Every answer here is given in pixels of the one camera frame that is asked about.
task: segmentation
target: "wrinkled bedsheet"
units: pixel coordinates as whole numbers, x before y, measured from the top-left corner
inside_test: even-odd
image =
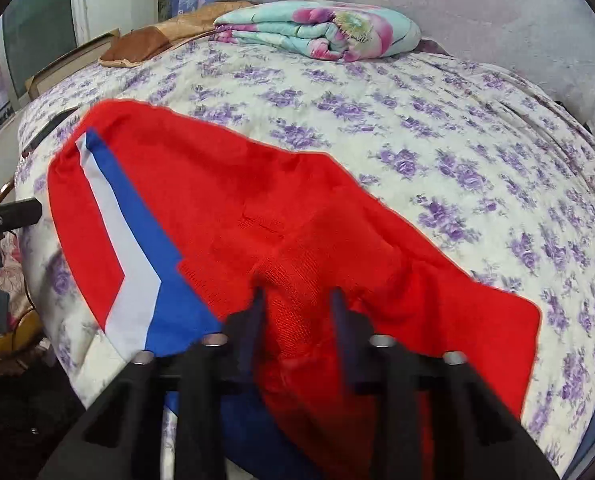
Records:
[[[565,471],[595,406],[595,140],[539,88],[437,54],[344,64],[197,42],[134,69],[91,65],[42,95],[22,119],[21,146],[59,111],[81,109],[18,167],[17,197],[36,196],[45,211],[20,248],[47,335],[86,404],[123,363],[63,258],[46,171],[88,107],[111,97],[328,152],[475,280],[533,301],[543,318],[522,423]],[[168,417],[167,478],[174,424]]]

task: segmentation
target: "turquoise blanket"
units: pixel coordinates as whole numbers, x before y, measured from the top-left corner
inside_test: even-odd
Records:
[[[273,2],[224,14],[215,40],[261,43],[314,59],[355,61],[413,50],[420,27],[395,10],[340,2]]]

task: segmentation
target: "ribbed red fabric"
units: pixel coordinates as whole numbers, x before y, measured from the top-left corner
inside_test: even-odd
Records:
[[[114,130],[104,138],[213,313],[223,319],[249,303],[255,285],[265,287],[258,384],[282,430],[329,478],[368,478],[375,421],[373,401],[343,386],[334,286],[411,350],[464,352],[519,417],[537,308],[473,282],[329,156],[128,101],[97,105],[83,124],[79,131]]]

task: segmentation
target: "metal screw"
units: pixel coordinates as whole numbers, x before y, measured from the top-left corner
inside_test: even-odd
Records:
[[[463,365],[468,361],[462,352],[446,352],[442,358],[447,365]]]
[[[375,334],[369,338],[369,343],[378,348],[386,348],[395,345],[395,338],[389,335]]]
[[[133,356],[131,362],[134,365],[148,365],[154,358],[153,352],[149,352],[148,350],[140,350],[137,354]]]
[[[202,344],[204,346],[222,346],[228,342],[228,337],[222,332],[215,334],[207,334],[202,338]]]

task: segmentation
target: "white stripe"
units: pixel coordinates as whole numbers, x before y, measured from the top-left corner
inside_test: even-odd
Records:
[[[80,150],[82,170],[124,272],[104,332],[122,358],[130,360],[137,351],[144,349],[161,280],[124,219],[111,184],[87,149],[86,134],[76,141],[76,145]]]

